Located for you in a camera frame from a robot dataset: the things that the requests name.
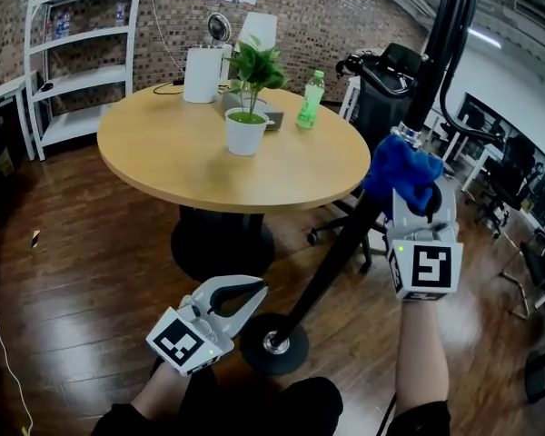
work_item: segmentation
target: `brick wall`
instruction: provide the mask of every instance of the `brick wall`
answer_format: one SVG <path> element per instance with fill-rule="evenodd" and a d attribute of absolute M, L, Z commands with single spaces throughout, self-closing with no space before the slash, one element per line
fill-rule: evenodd
<path fill-rule="evenodd" d="M 117 0 L 72 4 L 71 32 L 113 25 Z M 27 0 L 0 0 L 0 84 L 24 73 L 24 22 Z M 279 17 L 277 41 L 291 78 L 288 88 L 300 92 L 314 69 L 326 72 L 328 100 L 341 100 L 345 82 L 337 82 L 334 66 L 360 47 L 385 47 L 398 42 L 420 49 L 425 33 L 390 0 L 258 0 L 256 5 L 202 0 L 156 0 L 163 33 L 175 60 L 185 66 L 190 46 L 203 40 L 206 18 L 224 13 L 238 35 L 248 11 Z M 42 33 L 34 27 L 34 37 Z M 61 47 L 51 51 L 51 75 L 124 61 L 125 36 Z M 151 0 L 141 0 L 135 39 L 134 89 L 167 82 L 182 75 L 164 50 L 154 22 Z M 57 110 L 107 102 L 122 95 L 122 86 L 104 86 L 65 95 Z"/>

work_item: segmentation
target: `white wall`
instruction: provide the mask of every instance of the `white wall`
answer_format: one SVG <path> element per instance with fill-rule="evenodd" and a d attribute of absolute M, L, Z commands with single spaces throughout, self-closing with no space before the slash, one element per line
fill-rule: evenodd
<path fill-rule="evenodd" d="M 475 96 L 545 153 L 545 84 L 532 71 L 494 47 L 467 47 L 448 94 L 457 114 L 464 94 Z"/>

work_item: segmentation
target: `chair wheel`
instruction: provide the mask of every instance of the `chair wheel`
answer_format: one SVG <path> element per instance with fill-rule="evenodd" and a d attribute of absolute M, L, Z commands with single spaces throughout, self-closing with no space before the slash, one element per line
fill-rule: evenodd
<path fill-rule="evenodd" d="M 360 273 L 366 274 L 370 270 L 371 267 L 372 267 L 371 262 L 364 263 L 362 265 L 362 267 L 360 268 Z"/>
<path fill-rule="evenodd" d="M 310 245 L 317 245 L 319 242 L 319 234 L 317 234 L 316 231 L 311 230 L 311 232 L 307 234 L 307 242 Z"/>

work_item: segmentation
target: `ceiling light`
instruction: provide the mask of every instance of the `ceiling light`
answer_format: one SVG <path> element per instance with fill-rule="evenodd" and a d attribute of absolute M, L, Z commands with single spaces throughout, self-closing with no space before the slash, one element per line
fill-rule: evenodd
<path fill-rule="evenodd" d="M 469 29 L 469 33 L 474 35 L 475 37 L 478 37 L 479 39 L 482 39 L 484 42 L 488 42 L 489 44 L 494 45 L 497 48 L 502 48 L 502 45 L 500 44 L 500 42 L 497 42 L 496 40 L 491 39 L 487 35 L 482 34 L 482 33 L 478 32 L 478 31 L 475 31 L 472 28 Z"/>

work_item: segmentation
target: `potted plant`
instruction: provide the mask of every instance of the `potted plant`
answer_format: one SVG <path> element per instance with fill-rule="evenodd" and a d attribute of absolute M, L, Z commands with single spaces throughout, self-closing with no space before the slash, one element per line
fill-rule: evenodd
<path fill-rule="evenodd" d="M 240 53 L 230 59 L 240 78 L 231 92 L 240 96 L 242 107 L 226 112 L 226 140 L 228 150 L 237 155 L 254 155 L 270 123 L 266 114 L 255 110 L 258 94 L 265 87 L 280 89 L 287 81 L 278 63 L 281 52 L 276 48 L 259 50 L 260 40 L 251 38 L 253 45 L 239 41 Z"/>

